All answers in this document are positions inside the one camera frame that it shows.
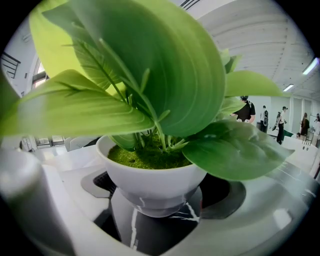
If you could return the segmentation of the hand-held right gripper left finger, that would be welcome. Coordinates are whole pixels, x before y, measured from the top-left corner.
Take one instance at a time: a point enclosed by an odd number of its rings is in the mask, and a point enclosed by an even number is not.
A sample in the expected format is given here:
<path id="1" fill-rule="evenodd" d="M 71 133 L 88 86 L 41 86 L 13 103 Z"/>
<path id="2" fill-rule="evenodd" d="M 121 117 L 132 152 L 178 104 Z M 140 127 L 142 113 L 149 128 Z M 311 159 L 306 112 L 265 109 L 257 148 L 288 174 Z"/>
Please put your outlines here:
<path id="1" fill-rule="evenodd" d="M 75 204 L 50 165 L 31 153 L 0 150 L 0 195 L 26 237 L 45 256 L 137 256 Z"/>

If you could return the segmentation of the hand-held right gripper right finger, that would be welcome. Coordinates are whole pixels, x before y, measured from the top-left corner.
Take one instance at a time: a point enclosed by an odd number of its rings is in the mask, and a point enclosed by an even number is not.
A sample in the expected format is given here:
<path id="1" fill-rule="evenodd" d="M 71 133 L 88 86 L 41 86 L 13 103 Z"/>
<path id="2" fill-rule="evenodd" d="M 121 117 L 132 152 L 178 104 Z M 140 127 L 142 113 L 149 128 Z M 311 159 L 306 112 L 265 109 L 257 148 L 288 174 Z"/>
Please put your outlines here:
<path id="1" fill-rule="evenodd" d="M 313 200 L 307 174 L 245 182 L 242 206 L 225 219 L 201 219 L 167 256 L 267 256 L 298 227 Z"/>

